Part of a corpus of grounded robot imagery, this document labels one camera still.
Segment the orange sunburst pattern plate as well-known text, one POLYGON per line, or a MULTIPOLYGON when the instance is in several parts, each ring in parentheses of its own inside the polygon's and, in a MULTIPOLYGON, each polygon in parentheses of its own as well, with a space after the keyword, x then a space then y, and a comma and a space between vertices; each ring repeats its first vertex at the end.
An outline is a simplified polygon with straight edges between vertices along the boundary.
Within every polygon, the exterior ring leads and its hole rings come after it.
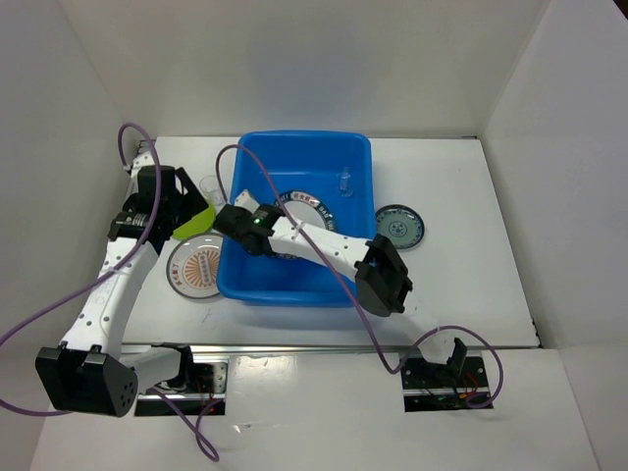
POLYGON ((170 287, 187 299, 205 300, 219 295, 222 245, 223 237, 217 233, 195 235, 180 242, 167 262, 170 287))

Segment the dark green lettered plate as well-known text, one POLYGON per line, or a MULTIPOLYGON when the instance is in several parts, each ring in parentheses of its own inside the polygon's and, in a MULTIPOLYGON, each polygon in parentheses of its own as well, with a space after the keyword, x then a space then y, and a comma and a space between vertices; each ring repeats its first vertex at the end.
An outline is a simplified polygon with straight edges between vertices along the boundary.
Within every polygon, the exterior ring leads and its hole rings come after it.
MULTIPOLYGON (((318 196, 304 190, 292 189, 282 192, 280 197, 292 217, 307 225, 307 228, 305 229, 313 239, 315 235, 310 233, 310 230, 313 227, 317 227, 328 232, 337 232, 338 225, 335 214, 318 196)), ((302 241, 305 246, 311 248, 302 237, 301 233, 297 232, 295 239, 302 241)), ((320 249, 324 250, 324 253, 325 250, 327 251, 326 255, 338 256, 338 249, 335 249, 334 252, 332 252, 332 247, 330 245, 319 243, 318 241, 316 243, 320 249)), ((292 253, 275 253, 273 254, 273 258, 294 260, 300 259, 301 257, 292 253)))

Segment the small blue patterned plate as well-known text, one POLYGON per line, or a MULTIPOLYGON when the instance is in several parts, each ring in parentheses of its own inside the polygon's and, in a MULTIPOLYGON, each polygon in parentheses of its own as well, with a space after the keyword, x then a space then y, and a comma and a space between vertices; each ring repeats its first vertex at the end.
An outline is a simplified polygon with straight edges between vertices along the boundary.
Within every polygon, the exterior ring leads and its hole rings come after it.
POLYGON ((402 204, 391 204, 376 212, 379 235, 387 237, 397 250, 409 250, 418 246, 426 233, 421 216, 402 204))

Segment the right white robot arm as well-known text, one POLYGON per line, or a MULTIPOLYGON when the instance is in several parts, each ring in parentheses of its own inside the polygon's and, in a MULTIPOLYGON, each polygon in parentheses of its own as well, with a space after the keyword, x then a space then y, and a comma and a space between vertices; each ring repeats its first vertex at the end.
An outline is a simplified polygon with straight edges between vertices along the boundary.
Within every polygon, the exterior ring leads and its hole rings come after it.
POLYGON ((228 204, 214 228, 252 256, 290 255, 327 267, 360 315, 400 314, 413 290, 408 268, 383 235, 341 235, 305 223, 282 205, 269 204, 253 212, 228 204))

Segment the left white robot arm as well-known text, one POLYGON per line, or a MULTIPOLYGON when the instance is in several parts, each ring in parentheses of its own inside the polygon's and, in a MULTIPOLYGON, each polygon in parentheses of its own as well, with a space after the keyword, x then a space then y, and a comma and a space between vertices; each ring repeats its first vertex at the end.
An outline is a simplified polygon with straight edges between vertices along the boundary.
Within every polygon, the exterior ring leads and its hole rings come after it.
POLYGON ((140 393, 164 383, 190 389, 196 378, 189 347, 150 345, 123 359, 123 337, 143 282, 175 229, 208 204, 182 168, 153 165, 131 177, 136 188, 113 219, 106 255, 77 319, 56 347, 43 347, 35 370, 62 412, 122 417, 140 393))

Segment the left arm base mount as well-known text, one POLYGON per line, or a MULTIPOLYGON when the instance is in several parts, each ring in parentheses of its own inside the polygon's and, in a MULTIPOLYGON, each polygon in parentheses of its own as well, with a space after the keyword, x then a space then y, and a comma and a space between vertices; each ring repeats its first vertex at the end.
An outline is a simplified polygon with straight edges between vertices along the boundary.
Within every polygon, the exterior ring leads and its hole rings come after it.
POLYGON ((196 416, 214 400, 207 416, 226 413, 226 392, 229 373, 227 356, 195 356, 185 376, 158 384, 155 389, 163 393, 186 416, 196 416))

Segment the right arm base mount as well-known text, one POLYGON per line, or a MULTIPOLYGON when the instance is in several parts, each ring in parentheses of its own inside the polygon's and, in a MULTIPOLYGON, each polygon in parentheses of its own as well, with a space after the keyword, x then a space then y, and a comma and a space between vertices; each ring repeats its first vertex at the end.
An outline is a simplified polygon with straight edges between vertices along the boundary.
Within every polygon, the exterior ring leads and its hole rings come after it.
POLYGON ((399 373, 406 412, 469 410, 492 397, 485 363, 481 356, 465 359, 460 376, 437 376, 438 368, 419 357, 411 357, 399 373))

